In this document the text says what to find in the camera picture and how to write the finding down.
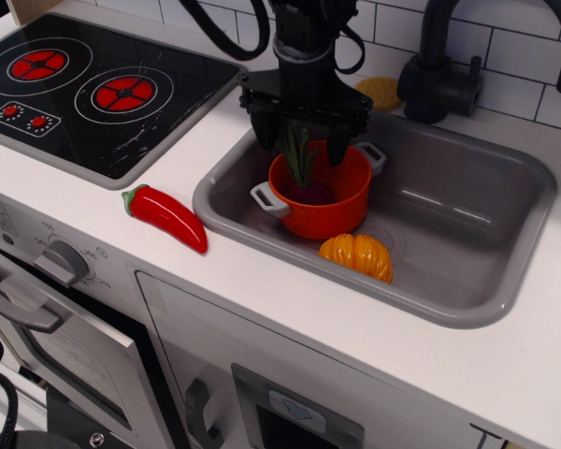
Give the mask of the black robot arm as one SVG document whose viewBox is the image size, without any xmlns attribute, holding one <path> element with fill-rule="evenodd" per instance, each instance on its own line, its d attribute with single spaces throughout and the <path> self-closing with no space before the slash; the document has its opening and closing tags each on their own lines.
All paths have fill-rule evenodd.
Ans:
<svg viewBox="0 0 561 449">
<path fill-rule="evenodd" d="M 363 41 L 348 26 L 357 14 L 354 1 L 273 1 L 276 31 L 272 49 L 276 69 L 250 72 L 238 83 L 240 105 L 267 151 L 273 149 L 283 125 L 295 119 L 328 129 L 330 166 L 342 163 L 352 138 L 367 130 L 372 100 L 339 77 L 335 47 L 341 34 L 358 46 Z"/>
</svg>

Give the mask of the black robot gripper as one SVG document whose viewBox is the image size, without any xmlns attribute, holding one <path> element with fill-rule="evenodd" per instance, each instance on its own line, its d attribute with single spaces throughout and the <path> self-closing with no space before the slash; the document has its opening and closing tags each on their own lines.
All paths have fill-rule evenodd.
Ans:
<svg viewBox="0 0 561 449">
<path fill-rule="evenodd" d="M 322 65 L 281 63 L 276 69 L 251 71 L 238 77 L 240 105 L 247 110 L 261 147 L 271 152 L 280 134 L 281 118 L 329 129 L 329 166 L 339 166 L 350 139 L 367 130 L 372 101 Z"/>
</svg>

